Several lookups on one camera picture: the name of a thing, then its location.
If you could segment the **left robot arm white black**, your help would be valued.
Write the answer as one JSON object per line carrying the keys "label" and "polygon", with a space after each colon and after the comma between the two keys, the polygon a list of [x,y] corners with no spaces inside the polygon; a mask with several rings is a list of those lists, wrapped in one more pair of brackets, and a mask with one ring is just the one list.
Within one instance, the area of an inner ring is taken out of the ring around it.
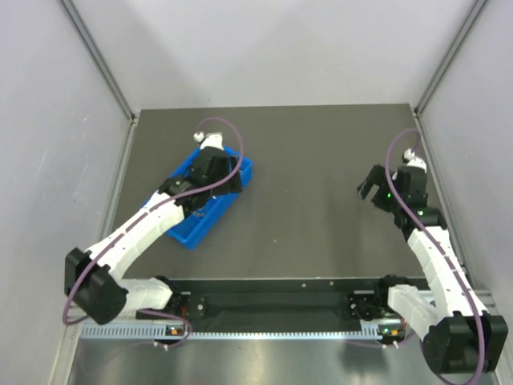
{"label": "left robot arm white black", "polygon": [[168,177],[139,211],[113,233],[65,257],[64,293],[86,316],[105,325],[122,314],[162,310],[177,294],[165,277],[126,279],[128,268],[169,229],[205,211],[219,216],[245,185],[240,153],[202,144],[178,173]]}

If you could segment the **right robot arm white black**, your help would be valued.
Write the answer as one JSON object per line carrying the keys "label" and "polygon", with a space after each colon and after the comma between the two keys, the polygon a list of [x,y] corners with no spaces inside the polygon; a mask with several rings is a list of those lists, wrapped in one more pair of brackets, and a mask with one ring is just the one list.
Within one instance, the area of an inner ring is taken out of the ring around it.
{"label": "right robot arm white black", "polygon": [[393,214],[433,297],[428,301],[407,278],[388,275],[378,282],[378,308],[406,321],[436,375],[492,372],[507,339],[507,323],[490,314],[471,288],[454,255],[442,211],[428,204],[426,185],[426,166],[419,161],[394,172],[376,164],[357,188],[361,199],[378,188],[372,203]]}

